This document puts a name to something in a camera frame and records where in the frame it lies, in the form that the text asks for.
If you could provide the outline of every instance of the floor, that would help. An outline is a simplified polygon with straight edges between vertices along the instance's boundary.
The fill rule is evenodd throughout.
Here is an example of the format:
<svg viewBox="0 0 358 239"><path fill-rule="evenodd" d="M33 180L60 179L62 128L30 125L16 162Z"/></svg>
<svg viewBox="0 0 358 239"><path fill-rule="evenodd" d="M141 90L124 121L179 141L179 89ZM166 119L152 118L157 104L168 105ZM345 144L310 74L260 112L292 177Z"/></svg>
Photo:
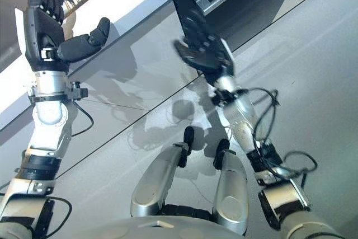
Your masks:
<svg viewBox="0 0 358 239"><path fill-rule="evenodd" d="M313 210L347 238L356 234L358 220L357 35L358 0L306 0L234 53L239 85L280 91L272 140L281 154L301 149L319 160L305 190ZM137 113L150 112L59 176L55 195L70 200L74 211L54 238L130 217L130 196L143 171L164 147L182 139L188 125L196 130L194 151L187 167L177 169L167 202L211 209L219 176L212 166L213 154L221 138L230 138L230 130L223 127L227 122L208 99L212 89L202 77L190 80L165 102L149 107L138 101ZM104 88L114 91L120 86L96 90L103 93ZM148 85L148 91L154 88ZM88 106L105 100L93 94L89 99ZM252 169L231 141L249 177L247 237L277 238L263 217ZM65 208L59 205L57 211L64 213ZM53 226L62 217L55 214Z"/></svg>
<svg viewBox="0 0 358 239"><path fill-rule="evenodd" d="M172 50L168 37L181 34L173 5L166 5L112 45L110 55L106 50L86 63L84 72L74 73L72 79L89 88L90 97L80 104L96 123L72 140L63 161L54 195L70 200L73 213L53 238L129 218L130 197L143 171L164 147L182 140L188 125L196 131L194 151L187 167L177 169L166 202L211 210L219 177L214 151L231 135L208 98L213 89ZM357 35L358 0L306 0L234 53L238 85L280 91L272 140L281 154L301 149L319 160L305 190L313 210L346 238L355 237L358 221ZM75 131L86 124L82 117ZM0 146L18 149L19 156L28 140L14 139L15 134L25 137L32 128L27 111L0 133ZM249 179L247 237L278 238L263 216L252 169L238 144L231 143ZM18 156L1 159L15 168ZM52 228L65 211L57 203Z"/></svg>

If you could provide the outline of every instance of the floor seam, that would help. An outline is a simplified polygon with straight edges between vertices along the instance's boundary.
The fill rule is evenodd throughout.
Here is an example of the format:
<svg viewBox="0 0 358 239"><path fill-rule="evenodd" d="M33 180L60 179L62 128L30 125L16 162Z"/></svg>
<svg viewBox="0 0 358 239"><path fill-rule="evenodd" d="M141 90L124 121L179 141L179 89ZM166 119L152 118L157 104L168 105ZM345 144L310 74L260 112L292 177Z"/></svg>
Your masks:
<svg viewBox="0 0 358 239"><path fill-rule="evenodd" d="M139 107L124 106L124 105L118 105L118 104L114 104L114 103L102 102L102 101L97 101L97 100L90 100L90 99L83 99L83 100L84 101L89 101L89 102L94 102L94 103L101 103L101 104L105 104L105 105L114 105L114 106L125 107L127 109L137 109L137 110L143 110L143 111L150 111L148 109L141 109Z"/></svg>
<svg viewBox="0 0 358 239"><path fill-rule="evenodd" d="M112 141L113 139L115 139L118 135L120 135L121 133L123 133L124 131L126 131L128 128L130 128L132 125L134 125L135 123L137 123L139 120L141 120L142 118L144 118L145 116L147 116L149 113L151 113L152 111L154 111L156 108L158 108L159 106L161 106L163 103L165 103L167 100L169 100L170 98L172 98L174 95L176 95L177 93L179 93L181 90L185 89L189 84L193 83L194 81L196 81L198 78L200 78L200 76L195 77L193 80L191 80L188 84L184 85L183 87L181 87L178 91L174 92L171 96L169 96L168 98L164 99L162 102L160 102L158 105L156 105L154 108L152 108L151 110L147 111L147 113L145 113L144 115L142 115L141 117L139 117L138 119L136 119L132 124L128 125L126 128L124 128L122 131L120 131L119 133L115 134L113 137L111 137L109 140L107 140L106 142L104 142L102 145L100 145L99 147L97 147L96 149L94 149L92 152L90 152L88 155L84 156L81 160L79 160L78 162L76 162L74 165L72 165L70 168L68 168L67 170L65 170L64 172L62 172L59 176L56 177L56 180L58 178L60 178L61 176L63 176L64 174L66 174L68 171L70 171L72 168L76 167L78 164L80 164L82 161L84 161L85 159L87 159L90 155L94 154L96 151L98 151L99 149L101 149L103 146L105 146L106 144L108 144L110 141Z"/></svg>

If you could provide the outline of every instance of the black joint cover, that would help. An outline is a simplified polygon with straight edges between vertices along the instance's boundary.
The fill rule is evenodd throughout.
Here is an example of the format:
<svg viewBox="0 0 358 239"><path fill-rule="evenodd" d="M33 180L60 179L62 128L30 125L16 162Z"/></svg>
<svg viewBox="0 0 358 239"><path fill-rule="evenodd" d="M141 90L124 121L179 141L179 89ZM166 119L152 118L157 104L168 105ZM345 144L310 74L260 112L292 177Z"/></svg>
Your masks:
<svg viewBox="0 0 358 239"><path fill-rule="evenodd" d="M255 172L261 172L267 169L267 165L270 167L274 167L269 163L263 163L263 159L265 158L272 163L277 165L282 164L282 159L280 155L276 152L276 149L273 144L265 144L260 149L260 154L258 154L257 150L250 151L247 153L247 158L250 160L251 166Z"/></svg>
<svg viewBox="0 0 358 239"><path fill-rule="evenodd" d="M200 218L206 221L213 221L212 215L202 209L196 209L192 207L185 207L182 205L166 204L162 209L157 213L157 215L176 215L184 216L191 218Z"/></svg>
<svg viewBox="0 0 358 239"><path fill-rule="evenodd" d="M54 157L29 155L22 160L16 175L17 179L54 180L61 164L61 159Z"/></svg>

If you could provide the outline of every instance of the wire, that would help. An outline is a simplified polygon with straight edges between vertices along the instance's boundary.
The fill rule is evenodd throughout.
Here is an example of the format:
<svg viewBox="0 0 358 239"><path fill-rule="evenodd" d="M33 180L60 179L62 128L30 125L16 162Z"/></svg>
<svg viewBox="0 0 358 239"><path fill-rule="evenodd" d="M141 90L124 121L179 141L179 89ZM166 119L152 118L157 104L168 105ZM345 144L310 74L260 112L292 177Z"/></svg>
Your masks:
<svg viewBox="0 0 358 239"><path fill-rule="evenodd" d="M251 89L248 89L249 92L250 91L263 91L265 93L267 93L268 96L271 97L271 103L269 104L269 106L267 106L267 108L264 110L264 112L261 114L261 116L258 118L256 124L255 124L255 127L253 128L253 133L252 133L252 138L253 138L253 144L254 144L254 147L255 149L258 151L258 148L257 148L257 144L256 144L256 141L257 141L257 137L256 137L256 133L257 133L257 129L258 129L258 126L261 124L262 120L264 119L264 117L266 116L266 114L270 111L270 109L272 108L273 111L272 111L272 118L271 118L271 122L270 122L270 125L268 127L268 130L267 130L267 133L263 139L263 144L266 143L267 139L269 138L270 134L271 134L271 131L272 131L272 128L274 126L274 122L275 122L275 118L276 118L276 106L279 105L279 102L277 100L277 96L279 95L279 92L278 90L273 90L273 91L269 91L267 89L264 89L264 88L259 88L259 87L256 87L256 88L251 88Z"/></svg>
<svg viewBox="0 0 358 239"><path fill-rule="evenodd" d="M301 188L303 189L304 186L305 186L305 183L306 183L307 174L310 173L310 172L313 172L318 167L317 161L311 155L309 155L308 153L303 152L303 151L290 151L290 152L288 152L285 155L283 161L286 161L286 159L289 156L292 156L292 155L295 154L295 155L304 155L304 156L308 157L313 162L313 167L311 169L308 169L307 167L304 167L304 168L302 168L300 170L296 170L296 169L292 169L292 168L289 168L289 167L286 167L286 166L281 166L281 165L279 165L277 163L271 162L267 158L264 158L264 156L261 155L260 149L257 146L257 142L259 141L257 139L258 127L260 126L260 124L262 123L264 117L267 115L267 113L269 113L270 110L272 110L272 116L271 116L270 125L268 126L268 130L266 132L266 135L263 138L260 139L262 141L262 143L260 143L260 144L262 144L262 145L266 144L266 142L267 142L267 140L268 140L268 138L269 138L269 136L271 134L271 131L273 129L274 122L275 122L275 119L276 119L276 107L278 105L280 105L280 103L277 100L277 96L279 95L278 90L269 91L269 90L267 90L265 88L256 87L256 88L248 89L248 91L249 92L250 91L263 91L263 92L266 93L263 97L259 98L255 102L253 102L253 105L257 105L260 102L264 101L267 97L271 97L270 104L267 106L267 108L265 108L264 112L258 118L258 120L257 120L257 122L256 122L256 124L255 124L255 126L253 128L253 132L252 132L253 145L255 147L255 150L257 150L259 156L261 156L261 161L262 161L263 165L275 177L280 178L282 180L290 180L290 179L293 179L293 178L296 178L296 177L299 177L299 176L302 175ZM284 176L284 175L278 174L277 172L275 172L272 169L273 167L278 167L278 168L280 168L282 170L285 170L285 171L289 172L290 176Z"/></svg>
<svg viewBox="0 0 358 239"><path fill-rule="evenodd" d="M332 236L332 237L335 237L335 238L340 238L340 239L345 239L344 237L340 236L340 235L337 235L335 233L331 233L331 232L316 232L316 233L313 233L309 236L306 236L305 239L312 239L312 238L316 238L318 236Z"/></svg>
<svg viewBox="0 0 358 239"><path fill-rule="evenodd" d="M3 188L7 187L10 184L10 181L6 182L5 184L0 186L0 190L2 190Z"/></svg>
<svg viewBox="0 0 358 239"><path fill-rule="evenodd" d="M86 110L84 110L83 108L81 108L81 106L80 106L79 104L77 104L74 100L73 100L73 104L74 104L74 106L75 106L76 108L78 108L79 111L81 111L82 113L84 113L84 114L89 118L89 120L91 121L91 125L90 125L89 127L87 127L85 130L82 130L82 131L80 131L80 132L78 132L78 133L72 135L72 137L75 137L76 135L83 134L84 132L90 130L90 129L94 126L95 121L94 121L93 118L90 116L90 114L89 114Z"/></svg>
<svg viewBox="0 0 358 239"><path fill-rule="evenodd" d="M53 196L47 196L47 197L50 199L53 199L53 200L58 200L58 201L62 201L64 203L66 203L68 205L68 212L67 212L65 218L63 219L63 221L61 222L61 224L53 232L49 233L46 236L42 236L40 239L47 239L47 238L51 237L52 235L54 235L55 233L57 233L64 226L64 224L66 223L67 219L69 218L69 216L71 215L71 212L72 212L72 205L68 200L60 198L60 197L53 197Z"/></svg>

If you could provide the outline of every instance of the robotic hand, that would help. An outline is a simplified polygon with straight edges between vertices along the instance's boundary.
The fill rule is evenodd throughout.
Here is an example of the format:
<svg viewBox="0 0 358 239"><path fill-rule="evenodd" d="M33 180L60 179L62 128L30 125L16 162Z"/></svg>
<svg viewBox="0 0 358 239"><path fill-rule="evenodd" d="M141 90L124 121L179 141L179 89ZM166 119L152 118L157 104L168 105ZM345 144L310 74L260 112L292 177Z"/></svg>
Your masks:
<svg viewBox="0 0 358 239"><path fill-rule="evenodd" d="M89 35L64 40L65 0L28 0L24 14L25 56L35 73L29 90L35 104L35 130L21 167L0 203L0 238L47 238L54 206L55 175L68 148L75 102L88 96L79 82L68 84L71 63L98 52L107 41L110 21L102 18Z"/></svg>
<svg viewBox="0 0 358 239"><path fill-rule="evenodd" d="M185 18L183 29L186 34L184 42L176 40L174 46L182 60L202 71L207 82L216 88L212 101L214 105L223 108L233 137L250 160L258 184L264 187L258 197L269 225L281 230L283 238L342 238L310 212L303 185L307 173L317 168L316 161L306 153L290 152L286 157L304 154L314 163L312 169L290 169L268 140L276 106L279 104L278 92L236 86L233 58L226 42L210 31L204 17L199 13L192 12ZM261 116L257 116L248 96L253 90L264 91L271 97L270 105ZM261 121L270 109L273 109L273 117L268 131L264 134ZM303 175L301 186L293 181L300 175Z"/></svg>
<svg viewBox="0 0 358 239"><path fill-rule="evenodd" d="M192 11L185 18L186 38L176 40L174 46L185 63L203 72L208 84L224 76L234 76L234 65L226 42L213 33L202 14Z"/></svg>

